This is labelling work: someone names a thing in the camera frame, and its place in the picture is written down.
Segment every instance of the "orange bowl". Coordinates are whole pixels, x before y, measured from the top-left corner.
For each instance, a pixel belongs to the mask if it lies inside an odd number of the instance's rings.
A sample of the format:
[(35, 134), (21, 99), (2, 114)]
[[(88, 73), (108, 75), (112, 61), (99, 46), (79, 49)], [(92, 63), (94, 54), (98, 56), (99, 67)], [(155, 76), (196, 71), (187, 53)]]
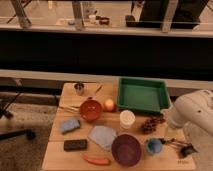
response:
[(86, 100), (80, 106), (81, 117), (88, 122), (95, 121), (101, 116), (102, 106), (96, 100)]

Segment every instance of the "glass partition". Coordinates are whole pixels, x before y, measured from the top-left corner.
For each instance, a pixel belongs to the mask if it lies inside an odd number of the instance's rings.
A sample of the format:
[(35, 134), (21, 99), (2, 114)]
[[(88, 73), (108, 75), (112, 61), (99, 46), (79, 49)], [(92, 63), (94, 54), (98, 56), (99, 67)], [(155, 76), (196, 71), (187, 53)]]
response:
[(0, 28), (213, 37), (213, 0), (1, 0)]

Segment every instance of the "white cup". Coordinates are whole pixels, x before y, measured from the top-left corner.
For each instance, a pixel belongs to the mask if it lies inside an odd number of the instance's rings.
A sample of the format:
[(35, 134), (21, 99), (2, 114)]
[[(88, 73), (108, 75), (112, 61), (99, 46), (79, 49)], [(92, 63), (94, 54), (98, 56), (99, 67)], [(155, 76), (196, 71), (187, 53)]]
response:
[(120, 125), (124, 129), (129, 129), (135, 122), (135, 115), (130, 110), (124, 110), (120, 113)]
[(90, 23), (95, 24), (96, 23), (96, 15), (94, 15), (94, 14), (89, 15), (89, 21), (90, 21)]

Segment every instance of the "chair leg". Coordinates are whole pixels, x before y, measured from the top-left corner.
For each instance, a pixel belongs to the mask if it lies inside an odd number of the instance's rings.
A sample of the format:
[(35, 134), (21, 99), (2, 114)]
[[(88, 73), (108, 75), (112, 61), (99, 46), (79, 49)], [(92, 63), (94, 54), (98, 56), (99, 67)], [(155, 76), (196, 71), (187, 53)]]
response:
[(35, 132), (33, 132), (30, 129), (24, 129), (24, 130), (20, 130), (20, 131), (2, 134), (2, 135), (0, 135), (0, 140), (16, 137), (16, 136), (23, 135), (23, 134), (26, 134), (26, 137), (28, 140), (33, 140), (36, 137)]

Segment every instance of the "floor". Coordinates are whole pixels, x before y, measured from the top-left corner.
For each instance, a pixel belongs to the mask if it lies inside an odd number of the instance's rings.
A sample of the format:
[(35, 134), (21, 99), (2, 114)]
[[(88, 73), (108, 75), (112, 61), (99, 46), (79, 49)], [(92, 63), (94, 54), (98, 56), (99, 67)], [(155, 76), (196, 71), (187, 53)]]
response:
[[(94, 1), (94, 10), (97, 10), (97, 15), (107, 16), (111, 20), (110, 27), (126, 27), (125, 15), (129, 15), (131, 8), (131, 1), (122, 2), (97, 2)], [(203, 10), (200, 20), (201, 23), (194, 28), (194, 30), (200, 31), (213, 31), (213, 0), (210, 0), (206, 8)], [(138, 20), (141, 8), (135, 7), (133, 15)], [(58, 24), (59, 20), (65, 20), (68, 26), (67, 20), (73, 18), (72, 3), (70, 1), (40, 1), (33, 0), (25, 7), (25, 12), (33, 25), (36, 26), (53, 26)], [(17, 25), (17, 17), (11, 20), (11, 17), (15, 14), (11, 2), (8, 0), (0, 1), (0, 24)]]
[[(0, 99), (10, 102), (17, 93), (0, 92)], [(53, 95), (22, 93), (8, 108), (14, 117), (0, 119), (0, 134), (32, 129), (36, 139), (18, 136), (0, 141), (0, 171), (41, 171), (51, 126), (57, 110)], [(213, 170), (213, 138), (193, 124), (184, 128), (186, 138), (198, 150), (192, 154), (196, 171)]]

